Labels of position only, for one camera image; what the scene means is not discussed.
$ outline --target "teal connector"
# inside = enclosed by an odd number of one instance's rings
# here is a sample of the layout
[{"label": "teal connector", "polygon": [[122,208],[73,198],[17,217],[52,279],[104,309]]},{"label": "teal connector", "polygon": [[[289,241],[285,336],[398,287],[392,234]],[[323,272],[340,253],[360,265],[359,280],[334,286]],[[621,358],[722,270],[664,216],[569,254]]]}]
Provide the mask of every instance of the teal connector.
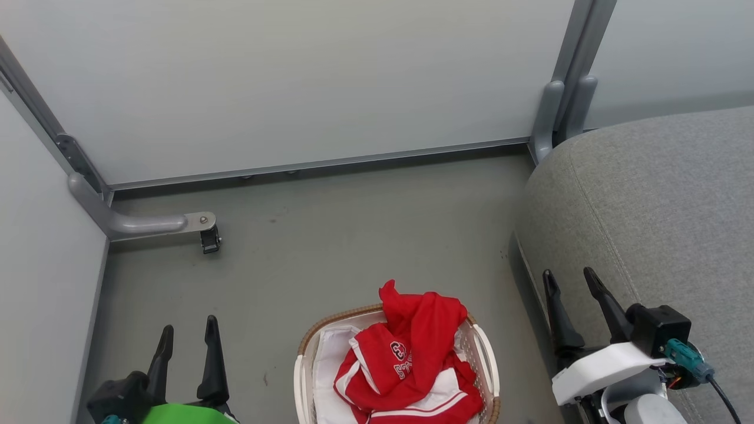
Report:
[{"label": "teal connector", "polygon": [[102,421],[102,424],[121,424],[121,419],[116,415],[108,415],[107,418]]},{"label": "teal connector", "polygon": [[665,356],[689,370],[699,383],[708,383],[707,377],[715,375],[715,369],[704,362],[702,355],[678,339],[670,339],[665,345]]}]

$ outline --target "white stripe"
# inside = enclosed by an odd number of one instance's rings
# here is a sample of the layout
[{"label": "white stripe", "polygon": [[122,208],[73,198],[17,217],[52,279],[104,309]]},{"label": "white stripe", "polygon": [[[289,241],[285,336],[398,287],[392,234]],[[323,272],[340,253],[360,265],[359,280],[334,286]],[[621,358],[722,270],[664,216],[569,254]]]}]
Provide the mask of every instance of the white stripe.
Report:
[{"label": "white stripe", "polygon": [[375,380],[372,379],[372,373],[369,371],[369,367],[366,365],[366,359],[364,359],[364,354],[361,353],[361,347],[359,347],[359,341],[356,340],[356,337],[352,337],[349,341],[349,344],[351,344],[351,349],[356,354],[356,359],[358,359],[359,363],[361,364],[361,371],[364,372],[364,377],[366,377],[366,382],[369,383],[369,387],[372,388],[378,395],[381,395],[379,392],[379,389],[377,389],[377,385],[375,384]]},{"label": "white stripe", "polygon": [[382,412],[372,413],[372,418],[378,418],[380,416],[436,416],[452,408],[461,399],[466,397],[466,392],[461,392],[455,395],[448,403],[436,410],[386,410]]},{"label": "white stripe", "polygon": [[335,382],[335,390],[340,393],[340,395],[348,401],[349,404],[355,405],[355,403],[345,394],[345,390],[348,387],[348,384],[351,382],[351,379],[354,378],[356,373],[359,372],[359,363],[354,362],[353,365],[351,365],[351,368],[348,370],[347,373],[343,374],[338,381]]}]

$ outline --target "red sports jersey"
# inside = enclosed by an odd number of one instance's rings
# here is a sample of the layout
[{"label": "red sports jersey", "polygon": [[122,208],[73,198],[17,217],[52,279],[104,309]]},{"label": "red sports jersey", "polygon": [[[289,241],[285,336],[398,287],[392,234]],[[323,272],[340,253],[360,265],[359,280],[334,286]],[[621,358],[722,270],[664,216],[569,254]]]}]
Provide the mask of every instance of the red sports jersey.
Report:
[{"label": "red sports jersey", "polygon": [[336,392],[359,424],[465,424],[483,406],[476,374],[453,350],[466,308],[433,292],[398,294],[393,280],[379,294],[388,322],[349,340]]}]

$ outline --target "white cloth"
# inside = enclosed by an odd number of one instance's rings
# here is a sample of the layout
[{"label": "white cloth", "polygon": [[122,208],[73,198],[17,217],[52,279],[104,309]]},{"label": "white cloth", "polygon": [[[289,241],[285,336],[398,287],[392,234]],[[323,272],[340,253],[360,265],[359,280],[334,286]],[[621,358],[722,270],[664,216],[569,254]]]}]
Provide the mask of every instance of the white cloth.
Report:
[{"label": "white cloth", "polygon": [[351,407],[338,396],[333,385],[345,354],[351,349],[348,341],[359,331],[352,325],[345,325],[328,328],[320,334],[312,366],[317,424],[357,424]]},{"label": "white cloth", "polygon": [[414,419],[433,418],[452,408],[465,396],[466,393],[463,393],[458,388],[458,379],[455,378],[455,370],[448,368],[437,374],[432,389],[427,394],[426,398],[421,399],[414,404],[410,404],[402,410],[375,412],[372,414],[372,420],[387,422],[388,420],[380,419],[389,417],[391,418],[389,422],[401,422],[402,419],[408,417]]}]

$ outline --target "black caster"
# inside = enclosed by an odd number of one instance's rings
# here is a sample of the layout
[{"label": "black caster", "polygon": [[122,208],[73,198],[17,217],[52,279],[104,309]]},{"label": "black caster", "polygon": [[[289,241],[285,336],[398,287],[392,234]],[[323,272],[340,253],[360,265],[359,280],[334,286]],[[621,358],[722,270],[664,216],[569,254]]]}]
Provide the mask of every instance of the black caster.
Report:
[{"label": "black caster", "polygon": [[220,242],[222,242],[222,238],[217,232],[217,226],[199,232],[199,235],[201,236],[201,249],[205,255],[220,250]]}]

